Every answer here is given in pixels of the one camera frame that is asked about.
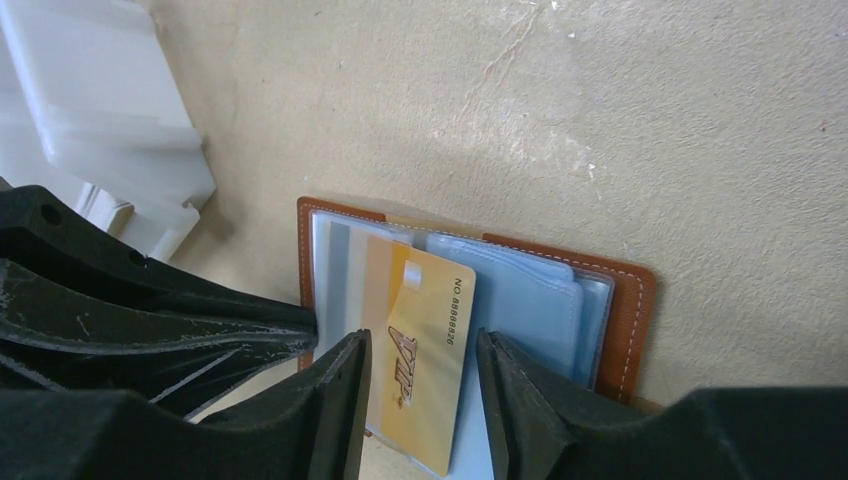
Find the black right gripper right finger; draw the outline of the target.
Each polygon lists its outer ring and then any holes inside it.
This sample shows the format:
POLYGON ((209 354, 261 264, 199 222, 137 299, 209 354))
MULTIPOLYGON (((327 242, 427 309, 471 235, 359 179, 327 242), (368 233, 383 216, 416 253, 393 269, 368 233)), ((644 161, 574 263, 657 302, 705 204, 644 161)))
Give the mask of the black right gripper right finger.
POLYGON ((480 331, 476 358, 498 479, 843 479, 843 387, 697 389, 647 414, 480 331))

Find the brown leather card holder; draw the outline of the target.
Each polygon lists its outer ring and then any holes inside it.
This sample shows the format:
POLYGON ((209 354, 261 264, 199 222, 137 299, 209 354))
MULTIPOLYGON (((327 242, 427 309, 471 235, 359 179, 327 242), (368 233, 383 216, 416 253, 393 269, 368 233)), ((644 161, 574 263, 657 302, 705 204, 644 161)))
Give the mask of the brown leather card holder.
POLYGON ((629 404, 657 290, 645 267, 325 200, 298 208, 302 304, 317 317, 307 367, 362 325, 366 243, 378 236, 467 266, 476 274, 453 446, 444 479, 493 475, 475 357, 480 329, 510 337, 578 385, 629 404))

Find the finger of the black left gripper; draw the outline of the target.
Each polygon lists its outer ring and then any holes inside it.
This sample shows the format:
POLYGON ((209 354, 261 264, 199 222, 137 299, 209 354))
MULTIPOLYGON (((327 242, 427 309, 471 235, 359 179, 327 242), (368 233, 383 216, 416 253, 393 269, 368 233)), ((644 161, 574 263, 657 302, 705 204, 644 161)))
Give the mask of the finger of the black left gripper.
POLYGON ((72 291, 122 307, 317 332, 312 311, 232 290, 145 256, 39 185, 2 191, 1 256, 72 291))
POLYGON ((299 306, 179 293, 131 308, 1 263, 5 388, 129 390, 191 418, 316 344, 299 306))

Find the gold VIP card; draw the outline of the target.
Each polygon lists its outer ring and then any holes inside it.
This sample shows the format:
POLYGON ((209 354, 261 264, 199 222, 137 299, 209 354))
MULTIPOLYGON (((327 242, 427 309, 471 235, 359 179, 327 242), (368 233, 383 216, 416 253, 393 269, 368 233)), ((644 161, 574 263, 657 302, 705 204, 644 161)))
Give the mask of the gold VIP card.
POLYGON ((398 241, 370 236, 362 325, 374 339, 366 428, 448 473, 476 274, 398 241))

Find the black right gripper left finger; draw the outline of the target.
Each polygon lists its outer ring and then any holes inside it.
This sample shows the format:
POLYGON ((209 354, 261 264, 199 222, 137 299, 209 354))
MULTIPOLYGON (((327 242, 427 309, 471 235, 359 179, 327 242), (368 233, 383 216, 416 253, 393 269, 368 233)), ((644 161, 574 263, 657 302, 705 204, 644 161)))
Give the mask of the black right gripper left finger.
POLYGON ((129 391, 1 394, 5 479, 355 479, 372 339, 346 335, 307 369, 198 423, 129 391))

